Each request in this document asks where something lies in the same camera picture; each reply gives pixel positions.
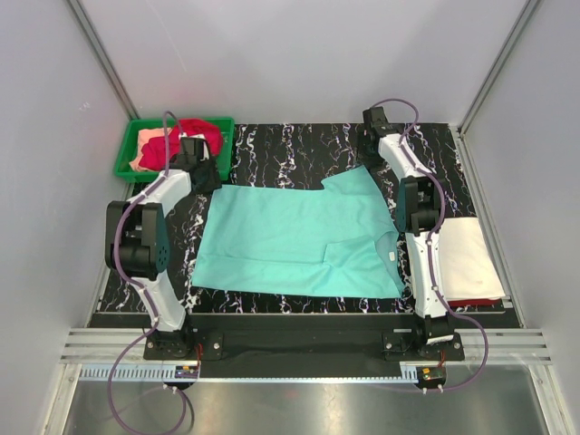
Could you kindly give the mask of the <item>teal t-shirt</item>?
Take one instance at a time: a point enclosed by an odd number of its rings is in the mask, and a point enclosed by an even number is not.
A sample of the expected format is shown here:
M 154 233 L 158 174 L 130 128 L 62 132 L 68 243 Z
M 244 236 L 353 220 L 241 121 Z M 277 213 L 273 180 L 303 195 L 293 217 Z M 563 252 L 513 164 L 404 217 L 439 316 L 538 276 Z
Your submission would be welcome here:
M 400 296 L 399 233 L 370 172 L 350 169 L 322 185 L 217 190 L 191 283 L 260 294 Z

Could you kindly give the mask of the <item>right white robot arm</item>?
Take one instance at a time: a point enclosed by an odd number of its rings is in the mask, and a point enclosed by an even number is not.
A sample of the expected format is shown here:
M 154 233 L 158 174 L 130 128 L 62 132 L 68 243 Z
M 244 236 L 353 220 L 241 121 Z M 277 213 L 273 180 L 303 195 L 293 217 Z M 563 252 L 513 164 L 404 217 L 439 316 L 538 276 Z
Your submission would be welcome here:
M 415 301 L 411 348 L 420 358 L 431 359 L 454 338 L 439 258 L 444 189 L 394 130 L 377 133 L 365 129 L 359 153 L 369 165 L 388 163 L 399 181 L 395 226 L 405 236 Z

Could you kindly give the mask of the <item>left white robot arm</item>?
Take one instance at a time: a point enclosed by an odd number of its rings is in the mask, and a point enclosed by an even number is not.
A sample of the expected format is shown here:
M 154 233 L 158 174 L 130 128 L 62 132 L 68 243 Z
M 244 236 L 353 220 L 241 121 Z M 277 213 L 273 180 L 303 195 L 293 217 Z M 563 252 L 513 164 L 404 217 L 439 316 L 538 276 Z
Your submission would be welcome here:
M 147 345 L 157 358 L 184 359 L 195 350 L 194 329 L 170 282 L 166 216 L 184 198 L 222 186 L 212 157 L 177 156 L 139 194 L 106 209 L 105 264 L 136 291 L 150 317 Z

